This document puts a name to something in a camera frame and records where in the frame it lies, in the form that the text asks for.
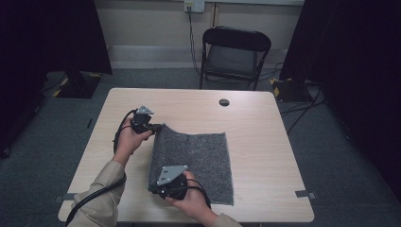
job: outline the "chair seat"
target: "chair seat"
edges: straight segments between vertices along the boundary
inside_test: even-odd
[[[256,76],[257,54],[254,51],[212,45],[205,64],[205,73]]]

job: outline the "wall outlet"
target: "wall outlet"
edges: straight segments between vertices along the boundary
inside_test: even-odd
[[[183,11],[188,11],[191,8],[191,12],[204,12],[204,0],[185,0],[183,2]]]

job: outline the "wooden table top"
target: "wooden table top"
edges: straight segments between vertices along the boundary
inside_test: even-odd
[[[226,98],[230,105],[219,101]],[[113,157],[114,134],[125,116],[145,105],[155,114],[150,123],[166,123],[189,134],[226,132],[234,187],[234,206],[212,204],[239,222],[310,222],[308,197],[295,191],[305,186],[288,141],[274,96],[268,92],[112,89],[71,182],[68,193],[89,189]],[[127,166],[126,189],[118,205],[118,221],[191,223],[180,210],[148,192],[151,136],[134,152]],[[71,201],[64,201],[59,219],[65,221]]]

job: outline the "gray felt fabric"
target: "gray felt fabric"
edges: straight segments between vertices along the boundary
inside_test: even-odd
[[[212,203],[234,205],[230,157],[225,133],[184,134],[167,125],[154,138],[148,185],[155,185],[163,166],[189,166]]]

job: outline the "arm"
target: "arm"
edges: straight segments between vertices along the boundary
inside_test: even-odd
[[[185,171],[183,174],[186,179],[195,180],[191,172]],[[193,181],[188,181],[188,186],[198,186],[198,184]],[[188,217],[195,219],[206,227],[241,226],[234,219],[224,214],[218,216],[213,212],[206,205],[202,193],[198,190],[189,189],[182,201],[177,201],[170,197],[166,197],[166,201],[182,210]]]
[[[129,124],[130,119],[127,119],[124,126]],[[139,148],[142,141],[150,136],[151,131],[136,134],[131,127],[122,130],[114,157],[103,167],[90,189],[74,197],[72,207],[97,190],[121,180],[131,155]],[[115,226],[118,217],[117,205],[120,203],[124,186],[123,184],[86,203],[77,211],[68,226]]]

